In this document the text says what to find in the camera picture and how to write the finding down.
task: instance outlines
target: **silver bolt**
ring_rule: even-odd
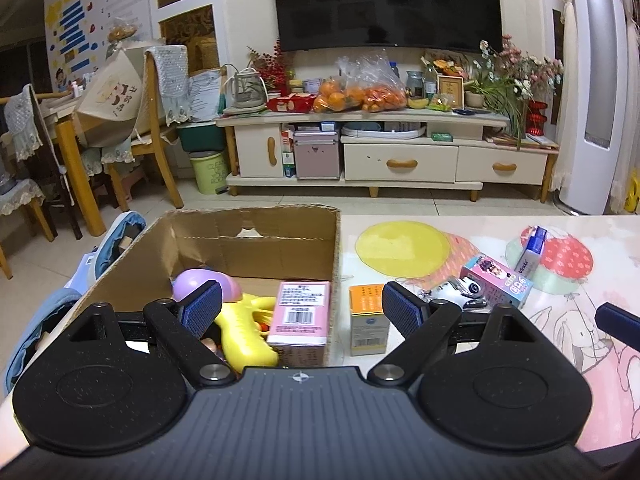
[[[200,369],[200,376],[207,381],[221,381],[229,377],[231,370],[225,365],[204,365]]]
[[[373,374],[383,381],[397,381],[404,375],[404,370],[397,365],[378,365],[373,369]]]

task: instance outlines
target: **purple balloon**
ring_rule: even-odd
[[[174,300],[180,301],[190,295],[200,285],[216,280],[222,287],[222,301],[232,303],[242,299],[242,290],[232,277],[209,269],[189,269],[180,273],[174,281]]]

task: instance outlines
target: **picture frame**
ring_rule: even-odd
[[[454,101],[452,108],[465,107],[465,80],[462,77],[439,75],[438,76],[438,94],[451,94]]]

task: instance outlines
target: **small green box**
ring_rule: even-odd
[[[226,150],[225,131],[212,121],[183,123],[176,126],[182,149],[192,152],[223,152]]]
[[[437,134],[434,132],[431,134],[431,139],[435,140],[436,142],[453,142],[453,135]]]

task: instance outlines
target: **drawer handle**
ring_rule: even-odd
[[[417,160],[388,160],[386,162],[386,166],[388,168],[409,168],[410,170],[412,170],[413,168],[417,168],[418,167],[418,161]]]
[[[278,163],[276,158],[276,139],[269,137],[267,139],[267,152],[269,153],[269,164],[275,166]]]
[[[517,169],[516,164],[501,164],[500,162],[494,164],[494,171],[516,171]]]

